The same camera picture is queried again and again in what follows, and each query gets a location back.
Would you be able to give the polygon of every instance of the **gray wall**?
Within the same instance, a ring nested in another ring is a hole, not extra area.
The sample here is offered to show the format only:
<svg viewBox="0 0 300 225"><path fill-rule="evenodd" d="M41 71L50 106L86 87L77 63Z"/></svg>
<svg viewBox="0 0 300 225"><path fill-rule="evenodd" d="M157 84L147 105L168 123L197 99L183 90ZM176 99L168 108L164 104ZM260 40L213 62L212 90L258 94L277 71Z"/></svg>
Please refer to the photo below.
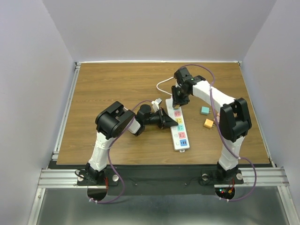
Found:
<svg viewBox="0 0 300 225"><path fill-rule="evenodd" d="M0 224L27 224L74 72L40 0L0 7Z"/></svg>
<svg viewBox="0 0 300 225"><path fill-rule="evenodd" d="M43 0L76 61L242 60L275 0Z"/></svg>
<svg viewBox="0 0 300 225"><path fill-rule="evenodd" d="M300 2L277 0L242 63L275 163L284 166L300 212Z"/></svg>

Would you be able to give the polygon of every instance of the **colored outlet label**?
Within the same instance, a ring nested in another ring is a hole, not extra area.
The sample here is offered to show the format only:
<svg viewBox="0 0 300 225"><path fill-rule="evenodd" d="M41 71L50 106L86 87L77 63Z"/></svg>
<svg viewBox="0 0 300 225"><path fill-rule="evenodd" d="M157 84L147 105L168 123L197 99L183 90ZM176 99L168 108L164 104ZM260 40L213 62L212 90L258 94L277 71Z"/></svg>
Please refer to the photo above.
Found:
<svg viewBox="0 0 300 225"><path fill-rule="evenodd" d="M185 138L186 137L186 133L184 132L179 132L178 133L179 138Z"/></svg>
<svg viewBox="0 0 300 225"><path fill-rule="evenodd" d="M174 111L174 115L175 115L175 117L179 117L179 116L181 116L181 113L180 113L180 111Z"/></svg>
<svg viewBox="0 0 300 225"><path fill-rule="evenodd" d="M177 119L176 119L176 122L182 123L182 119L181 119L181 118L177 118Z"/></svg>
<svg viewBox="0 0 300 225"><path fill-rule="evenodd" d="M187 140L186 139L180 140L180 145L187 146L188 145Z"/></svg>
<svg viewBox="0 0 300 225"><path fill-rule="evenodd" d="M178 125L177 130L178 130L178 131L183 131L183 130L184 130L183 125Z"/></svg>

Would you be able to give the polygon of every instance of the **power strip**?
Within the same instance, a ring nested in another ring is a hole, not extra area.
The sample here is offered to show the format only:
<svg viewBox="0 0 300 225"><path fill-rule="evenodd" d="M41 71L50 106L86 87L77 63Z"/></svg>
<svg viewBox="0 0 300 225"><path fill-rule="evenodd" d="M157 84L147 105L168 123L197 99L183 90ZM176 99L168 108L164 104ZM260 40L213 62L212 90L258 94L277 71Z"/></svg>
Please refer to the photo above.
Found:
<svg viewBox="0 0 300 225"><path fill-rule="evenodd" d="M167 106L168 115L178 123L178 126L171 127L174 150L185 152L185 150L189 149L189 142L181 107L174 109L173 100L171 98L166 99L165 104Z"/></svg>

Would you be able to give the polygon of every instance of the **wooden tabletop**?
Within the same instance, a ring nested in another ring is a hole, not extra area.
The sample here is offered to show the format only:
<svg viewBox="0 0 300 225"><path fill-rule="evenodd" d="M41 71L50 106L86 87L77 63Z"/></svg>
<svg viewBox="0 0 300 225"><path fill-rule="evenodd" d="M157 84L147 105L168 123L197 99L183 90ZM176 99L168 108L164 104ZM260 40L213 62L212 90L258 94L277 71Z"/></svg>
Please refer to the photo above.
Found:
<svg viewBox="0 0 300 225"><path fill-rule="evenodd" d="M131 109L143 100L165 99L169 95L156 89L156 84L172 77L183 63L87 63L82 64L75 87L70 112L63 135L58 165L84 165L93 152L96 140L96 116L115 101ZM254 163L269 163L254 111L237 63L203 63L216 77L215 87L234 98L248 102L252 128L246 136L240 155ZM198 67L188 67L193 76L202 75L209 82L208 72ZM160 85L171 92L175 80ZM184 153L173 150L170 129L161 130L148 125L138 137L129 132L116 141L111 149L112 162L116 165L165 165L165 164L216 164L222 143L216 127L203 126L206 119L200 114L204 101L190 96L190 103L182 107L190 149Z"/></svg>

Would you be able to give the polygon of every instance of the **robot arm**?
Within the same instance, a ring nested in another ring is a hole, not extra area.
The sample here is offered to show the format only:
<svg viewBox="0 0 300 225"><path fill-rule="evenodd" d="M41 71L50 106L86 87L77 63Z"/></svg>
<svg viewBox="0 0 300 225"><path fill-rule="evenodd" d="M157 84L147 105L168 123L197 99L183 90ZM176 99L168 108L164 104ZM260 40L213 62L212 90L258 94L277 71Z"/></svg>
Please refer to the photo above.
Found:
<svg viewBox="0 0 300 225"><path fill-rule="evenodd" d="M170 118L159 107L161 99L152 102L154 112L149 105L142 105L137 115L127 110L120 102L115 102L96 118L97 138L91 158L85 166L88 176L95 182L101 182L104 178L104 169L107 166L108 150L115 139L124 132L124 129L140 135L148 124L156 124L159 128L177 126L178 123Z"/></svg>
<svg viewBox="0 0 300 225"><path fill-rule="evenodd" d="M128 127L131 133L138 135L143 131L144 128L134 117L135 113L124 108L120 102L113 103L96 117L96 143L92 156L85 166L85 170L92 180L96 182L103 180L103 169L107 166L107 151L131 120L132 123Z"/></svg>
<svg viewBox="0 0 300 225"><path fill-rule="evenodd" d="M177 85L172 86L173 107L189 103L188 96L194 95L206 103L210 102L210 84L201 76L193 77L187 68L181 68L174 74ZM215 110L220 113L219 127L226 145L239 155L241 144L251 128L251 119L246 100L234 99L212 87ZM223 145L222 154L218 161L220 178L230 177L237 170L236 159Z"/></svg>

